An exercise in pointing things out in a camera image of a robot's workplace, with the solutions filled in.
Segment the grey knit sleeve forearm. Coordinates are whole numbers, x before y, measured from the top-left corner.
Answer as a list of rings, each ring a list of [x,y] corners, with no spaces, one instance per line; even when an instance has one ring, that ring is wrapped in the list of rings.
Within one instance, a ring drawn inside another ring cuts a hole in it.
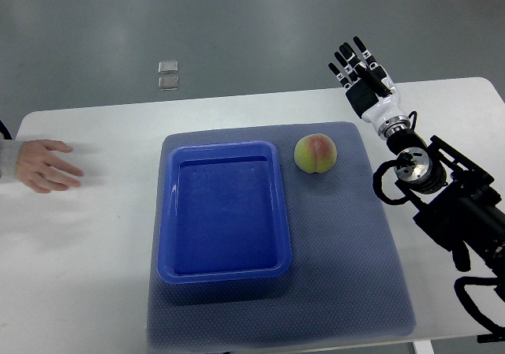
[[[17,160],[24,141],[1,138],[1,178],[16,179]]]

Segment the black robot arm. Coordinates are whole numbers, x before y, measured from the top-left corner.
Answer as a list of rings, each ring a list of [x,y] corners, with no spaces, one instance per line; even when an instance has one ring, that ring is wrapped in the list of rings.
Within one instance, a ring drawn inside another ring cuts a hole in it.
[[[504,213],[493,177],[437,136],[426,144],[414,131],[417,114],[389,119],[379,129],[395,158],[373,174],[376,196],[392,206],[412,203],[414,222],[452,254],[464,273],[454,291],[466,312],[488,330],[478,342],[504,339],[504,328],[483,314],[467,286],[491,286],[504,297]]]

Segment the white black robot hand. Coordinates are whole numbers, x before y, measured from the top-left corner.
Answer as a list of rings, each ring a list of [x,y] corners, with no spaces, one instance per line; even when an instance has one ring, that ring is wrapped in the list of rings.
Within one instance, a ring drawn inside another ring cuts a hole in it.
[[[395,83],[359,37],[353,37],[353,44],[340,45],[334,56],[336,62],[328,68],[343,86],[354,113],[372,125],[382,140],[412,127],[400,107]]]

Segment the person's bare hand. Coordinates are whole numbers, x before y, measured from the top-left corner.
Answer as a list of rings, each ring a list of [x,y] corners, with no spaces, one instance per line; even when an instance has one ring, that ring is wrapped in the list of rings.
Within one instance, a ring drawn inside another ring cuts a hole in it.
[[[30,140],[22,144],[15,166],[16,179],[41,194],[79,188],[84,172],[61,159],[57,153],[69,154],[73,148],[57,140]]]

